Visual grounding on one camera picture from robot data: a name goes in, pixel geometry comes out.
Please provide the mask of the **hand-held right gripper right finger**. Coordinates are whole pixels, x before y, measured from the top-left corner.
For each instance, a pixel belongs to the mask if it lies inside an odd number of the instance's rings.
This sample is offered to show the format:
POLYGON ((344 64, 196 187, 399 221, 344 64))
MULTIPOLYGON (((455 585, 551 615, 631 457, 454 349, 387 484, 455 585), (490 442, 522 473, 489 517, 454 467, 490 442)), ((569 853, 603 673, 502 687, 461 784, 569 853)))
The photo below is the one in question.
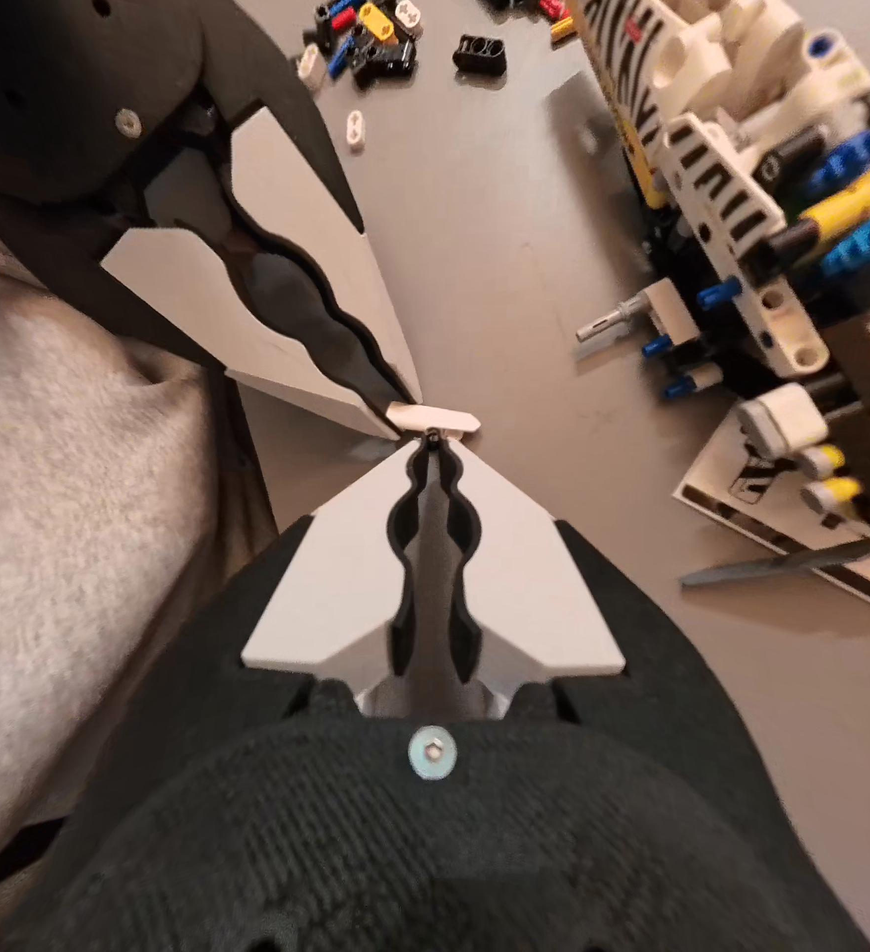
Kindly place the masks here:
POLYGON ((459 441, 441 444, 446 530, 460 553, 449 648, 487 715, 526 684, 614 676, 625 660, 580 568, 542 506, 459 441))

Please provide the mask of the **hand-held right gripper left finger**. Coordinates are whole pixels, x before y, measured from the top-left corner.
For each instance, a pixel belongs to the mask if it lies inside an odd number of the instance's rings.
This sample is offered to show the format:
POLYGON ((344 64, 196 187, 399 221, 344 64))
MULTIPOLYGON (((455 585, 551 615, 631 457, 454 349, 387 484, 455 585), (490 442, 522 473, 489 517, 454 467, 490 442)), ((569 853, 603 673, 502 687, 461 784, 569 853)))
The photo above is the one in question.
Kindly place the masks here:
POLYGON ((393 676, 405 565, 388 525, 421 449, 407 443, 315 510, 242 650, 246 668, 343 682, 358 705, 393 676))

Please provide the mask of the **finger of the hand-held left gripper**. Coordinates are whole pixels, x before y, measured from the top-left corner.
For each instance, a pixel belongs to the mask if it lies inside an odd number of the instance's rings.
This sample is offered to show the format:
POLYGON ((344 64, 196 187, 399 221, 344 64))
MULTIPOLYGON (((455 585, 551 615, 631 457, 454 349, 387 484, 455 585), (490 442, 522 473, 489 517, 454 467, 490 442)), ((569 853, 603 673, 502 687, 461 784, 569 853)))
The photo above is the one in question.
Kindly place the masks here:
POLYGON ((325 376, 303 343, 251 313, 224 261, 198 234, 130 229, 101 266, 238 383, 359 433, 400 439, 364 398, 325 376))
POLYGON ((383 363, 411 401, 421 403, 415 363, 368 236, 353 225, 267 107, 234 130, 231 158, 237 204, 264 232, 309 257, 335 304, 365 327, 383 363))

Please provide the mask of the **white lego blade piece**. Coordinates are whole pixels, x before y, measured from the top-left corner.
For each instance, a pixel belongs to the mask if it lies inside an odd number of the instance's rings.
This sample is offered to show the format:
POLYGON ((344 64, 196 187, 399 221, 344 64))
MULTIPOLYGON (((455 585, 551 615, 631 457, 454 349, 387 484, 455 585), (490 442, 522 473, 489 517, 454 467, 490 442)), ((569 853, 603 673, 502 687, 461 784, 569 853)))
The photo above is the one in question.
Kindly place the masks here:
POLYGON ((401 433, 423 434, 435 431, 461 439, 466 435, 478 433, 481 429, 481 421, 470 413, 423 404, 392 402, 384 416, 386 421, 401 433))

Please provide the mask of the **zebra striped lego helicopter model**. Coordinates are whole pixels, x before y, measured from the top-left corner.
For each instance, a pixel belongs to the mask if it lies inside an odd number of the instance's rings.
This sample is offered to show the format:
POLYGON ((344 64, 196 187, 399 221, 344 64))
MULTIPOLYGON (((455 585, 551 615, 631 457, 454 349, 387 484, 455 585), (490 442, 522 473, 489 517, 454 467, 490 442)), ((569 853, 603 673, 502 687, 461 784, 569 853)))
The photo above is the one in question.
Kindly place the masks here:
MULTIPOLYGON (((813 512, 870 527, 870 69, 789 2, 568 2, 640 193, 645 316, 676 400, 724 387, 813 512)), ((842 568, 870 537, 682 580, 842 568)))

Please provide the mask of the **person's left forearm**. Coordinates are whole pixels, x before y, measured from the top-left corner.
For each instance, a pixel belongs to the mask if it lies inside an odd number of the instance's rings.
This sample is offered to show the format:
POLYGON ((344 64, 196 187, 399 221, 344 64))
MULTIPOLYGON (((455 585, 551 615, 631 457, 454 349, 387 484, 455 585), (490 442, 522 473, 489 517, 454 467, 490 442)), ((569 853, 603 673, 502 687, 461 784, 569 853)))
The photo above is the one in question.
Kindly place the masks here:
POLYGON ((195 364, 121 339, 42 285, 0 240, 0 379, 36 377, 69 387, 163 386, 198 380, 195 364))

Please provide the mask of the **pile of assorted lego pieces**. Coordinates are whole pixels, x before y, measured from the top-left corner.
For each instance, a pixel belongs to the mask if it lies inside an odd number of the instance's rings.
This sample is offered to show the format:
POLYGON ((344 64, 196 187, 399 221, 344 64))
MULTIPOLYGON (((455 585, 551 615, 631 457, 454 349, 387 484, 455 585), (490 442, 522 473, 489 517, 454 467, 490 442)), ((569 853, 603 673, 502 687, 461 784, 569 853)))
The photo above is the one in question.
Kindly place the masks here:
POLYGON ((412 2, 324 2, 303 30, 296 75, 312 92, 344 76, 360 92, 407 83, 417 70, 422 27, 412 2))

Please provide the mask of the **black lego beam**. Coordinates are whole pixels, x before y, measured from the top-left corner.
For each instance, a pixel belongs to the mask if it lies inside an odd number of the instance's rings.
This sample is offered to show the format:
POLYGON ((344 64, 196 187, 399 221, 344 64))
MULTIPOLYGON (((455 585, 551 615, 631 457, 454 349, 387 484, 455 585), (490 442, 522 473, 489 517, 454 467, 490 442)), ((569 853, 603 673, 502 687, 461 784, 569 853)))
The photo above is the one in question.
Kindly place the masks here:
POLYGON ((456 70, 464 74, 501 77, 507 70, 504 41, 464 33, 453 51, 452 62, 456 70))

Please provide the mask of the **white sticker sheet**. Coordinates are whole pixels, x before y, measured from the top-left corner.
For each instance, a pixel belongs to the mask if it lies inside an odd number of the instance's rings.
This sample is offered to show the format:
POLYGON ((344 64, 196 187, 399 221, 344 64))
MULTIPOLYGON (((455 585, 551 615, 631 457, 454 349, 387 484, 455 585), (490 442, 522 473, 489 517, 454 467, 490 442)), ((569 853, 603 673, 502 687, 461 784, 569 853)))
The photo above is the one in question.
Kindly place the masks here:
MULTIPOLYGON (((777 554, 870 537, 870 527, 863 523, 810 510, 800 495, 805 483, 793 463, 761 459, 746 442, 735 411, 730 411, 684 475, 674 498, 777 554)), ((870 603, 870 559, 819 575, 870 603)))

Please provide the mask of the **person's grey sweatshirt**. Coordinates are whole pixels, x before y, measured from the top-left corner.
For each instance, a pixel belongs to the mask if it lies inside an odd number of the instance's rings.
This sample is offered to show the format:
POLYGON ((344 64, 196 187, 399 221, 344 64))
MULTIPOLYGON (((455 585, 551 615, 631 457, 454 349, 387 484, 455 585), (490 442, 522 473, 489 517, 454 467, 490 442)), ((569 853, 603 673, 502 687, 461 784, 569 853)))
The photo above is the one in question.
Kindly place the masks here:
POLYGON ((0 851, 139 650, 275 536, 193 364, 0 383, 0 851))

